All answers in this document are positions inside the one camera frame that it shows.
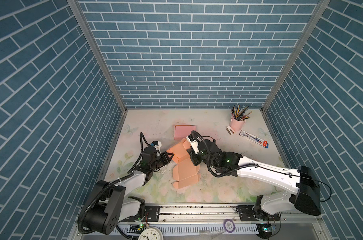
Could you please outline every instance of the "robotic arm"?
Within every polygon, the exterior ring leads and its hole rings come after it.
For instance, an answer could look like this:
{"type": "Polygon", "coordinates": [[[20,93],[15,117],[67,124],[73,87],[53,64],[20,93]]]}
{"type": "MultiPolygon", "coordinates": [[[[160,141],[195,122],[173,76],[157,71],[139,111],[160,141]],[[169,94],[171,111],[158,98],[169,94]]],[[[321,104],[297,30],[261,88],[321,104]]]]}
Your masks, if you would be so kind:
{"type": "MultiPolygon", "coordinates": [[[[191,144],[187,152],[193,164],[197,166],[204,162],[215,177],[250,177],[284,190],[273,195],[258,196],[254,207],[256,217],[267,219],[269,215],[295,208],[309,215],[320,215],[320,187],[316,183],[319,181],[315,180],[308,167],[302,166],[300,170],[286,169],[264,164],[235,152],[223,152],[217,147],[215,140],[203,139],[196,131],[192,131],[187,140],[191,144]]],[[[140,142],[141,154],[127,176],[111,183],[98,181],[95,184],[77,220],[80,233],[98,231],[109,234],[117,227],[118,222],[127,217],[133,216],[137,220],[144,217],[145,200],[136,197],[126,199],[125,196],[145,185],[154,170],[170,163],[173,154],[160,153],[161,142],[153,141],[148,144],[142,133],[140,142]],[[142,140],[147,145],[144,150],[142,140]]]]}

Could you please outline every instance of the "round white clock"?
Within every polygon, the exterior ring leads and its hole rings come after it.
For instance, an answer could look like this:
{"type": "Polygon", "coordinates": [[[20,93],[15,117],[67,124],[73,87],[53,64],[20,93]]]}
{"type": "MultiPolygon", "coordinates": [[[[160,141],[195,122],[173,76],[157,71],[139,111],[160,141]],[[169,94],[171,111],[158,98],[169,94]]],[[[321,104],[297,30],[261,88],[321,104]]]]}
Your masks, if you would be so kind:
{"type": "Polygon", "coordinates": [[[147,227],[138,240],[164,240],[163,233],[157,227],[147,227]]]}

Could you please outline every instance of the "pencil holder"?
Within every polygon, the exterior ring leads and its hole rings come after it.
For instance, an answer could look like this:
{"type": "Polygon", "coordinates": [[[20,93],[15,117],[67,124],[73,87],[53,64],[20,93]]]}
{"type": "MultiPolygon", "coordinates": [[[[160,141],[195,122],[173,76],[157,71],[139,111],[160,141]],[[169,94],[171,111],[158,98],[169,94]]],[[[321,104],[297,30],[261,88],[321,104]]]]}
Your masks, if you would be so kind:
{"type": "Polygon", "coordinates": [[[237,121],[233,116],[231,116],[231,122],[229,123],[229,126],[232,127],[235,132],[239,132],[243,128],[244,123],[246,123],[246,120],[237,121]]]}

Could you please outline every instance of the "brick wall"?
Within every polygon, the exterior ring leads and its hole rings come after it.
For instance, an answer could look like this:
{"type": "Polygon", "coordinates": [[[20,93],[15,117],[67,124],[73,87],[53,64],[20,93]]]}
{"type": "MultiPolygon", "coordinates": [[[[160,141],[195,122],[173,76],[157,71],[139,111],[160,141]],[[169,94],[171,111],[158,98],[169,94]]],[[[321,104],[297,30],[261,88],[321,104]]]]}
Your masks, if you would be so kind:
{"type": "Polygon", "coordinates": [[[260,108],[318,0],[81,0],[128,108],[260,108]]]}
{"type": "Polygon", "coordinates": [[[291,165],[332,186],[332,237],[363,239],[363,0],[331,0],[267,115],[291,165]]]}
{"type": "Polygon", "coordinates": [[[0,0],[0,240],[69,236],[120,113],[66,0],[0,0]]]}

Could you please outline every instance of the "floral tablecloth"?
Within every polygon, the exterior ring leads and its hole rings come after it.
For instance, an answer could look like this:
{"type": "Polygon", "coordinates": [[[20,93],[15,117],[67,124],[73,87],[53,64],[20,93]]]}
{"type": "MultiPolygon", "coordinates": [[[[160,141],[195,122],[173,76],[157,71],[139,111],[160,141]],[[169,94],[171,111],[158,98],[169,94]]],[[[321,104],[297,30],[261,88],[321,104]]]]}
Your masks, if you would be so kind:
{"type": "MultiPolygon", "coordinates": [[[[174,125],[195,125],[202,136],[212,136],[222,151],[243,154],[256,161],[283,167],[283,161],[276,149],[259,110],[252,110],[243,130],[268,141],[269,148],[251,143],[239,135],[229,135],[226,127],[231,120],[230,110],[224,109],[178,109],[178,110],[129,110],[123,130],[117,141],[106,181],[126,175],[140,154],[139,133],[143,132],[148,142],[161,141],[161,151],[167,150],[177,141],[173,139],[174,125]]],[[[190,203],[190,202],[254,202],[260,194],[280,191],[275,186],[255,179],[243,177],[215,178],[201,163],[200,181],[192,186],[175,189],[172,169],[173,161],[154,172],[151,180],[131,192],[148,203],[190,203]]]]}

